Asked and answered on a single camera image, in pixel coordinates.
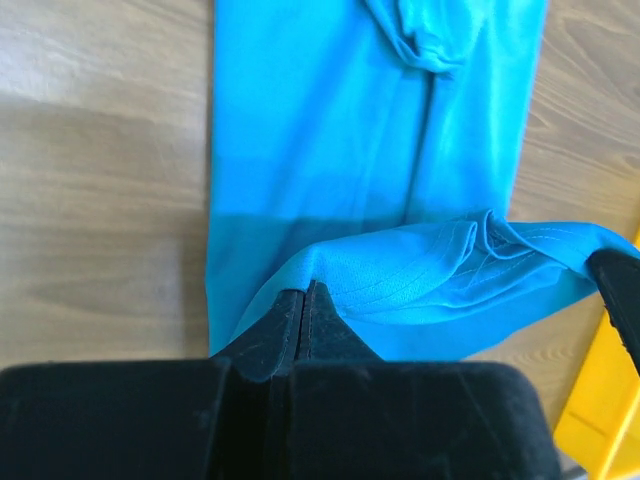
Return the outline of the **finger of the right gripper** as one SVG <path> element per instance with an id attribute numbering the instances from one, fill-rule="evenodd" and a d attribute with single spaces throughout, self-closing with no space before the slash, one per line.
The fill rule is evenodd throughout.
<path id="1" fill-rule="evenodd" d="M 639 259 L 615 249 L 589 256 L 588 268 L 636 371 L 639 371 Z"/>

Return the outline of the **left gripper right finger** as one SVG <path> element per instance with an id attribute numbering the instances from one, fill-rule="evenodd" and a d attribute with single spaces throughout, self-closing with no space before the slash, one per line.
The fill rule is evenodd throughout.
<path id="1" fill-rule="evenodd" d="M 297 359 L 381 361 L 339 316 L 328 287 L 315 280 L 304 295 Z"/>

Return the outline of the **teal t shirt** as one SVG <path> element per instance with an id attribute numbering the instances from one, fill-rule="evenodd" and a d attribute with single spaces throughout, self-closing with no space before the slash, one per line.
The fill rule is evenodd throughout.
<path id="1" fill-rule="evenodd" d="M 506 218 L 543 1 L 219 1 L 205 287 L 218 352 L 324 283 L 380 357 L 459 360 L 596 291 L 598 225 Z"/>

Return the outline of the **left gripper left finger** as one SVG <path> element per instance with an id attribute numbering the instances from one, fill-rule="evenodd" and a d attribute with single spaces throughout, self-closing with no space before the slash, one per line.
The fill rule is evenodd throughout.
<path id="1" fill-rule="evenodd" d="M 212 359 L 230 360 L 241 377 L 252 383 L 286 375 L 299 348 L 304 299 L 302 291 L 279 292 L 266 314 Z"/>

